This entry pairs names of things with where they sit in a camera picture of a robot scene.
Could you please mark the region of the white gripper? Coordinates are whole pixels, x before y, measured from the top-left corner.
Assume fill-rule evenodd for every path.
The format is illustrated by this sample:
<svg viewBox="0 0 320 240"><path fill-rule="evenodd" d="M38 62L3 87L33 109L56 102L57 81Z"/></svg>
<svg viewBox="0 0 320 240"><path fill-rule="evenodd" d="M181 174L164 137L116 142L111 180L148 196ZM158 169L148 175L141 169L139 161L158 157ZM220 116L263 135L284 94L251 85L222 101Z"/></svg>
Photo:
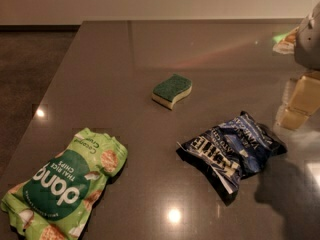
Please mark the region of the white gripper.
<svg viewBox="0 0 320 240"><path fill-rule="evenodd" d="M293 54L295 61L309 69L320 70L320 2L296 27L273 37L273 51ZM320 108L320 72L309 71L299 79L290 79L282 96L276 122L296 130Z"/></svg>

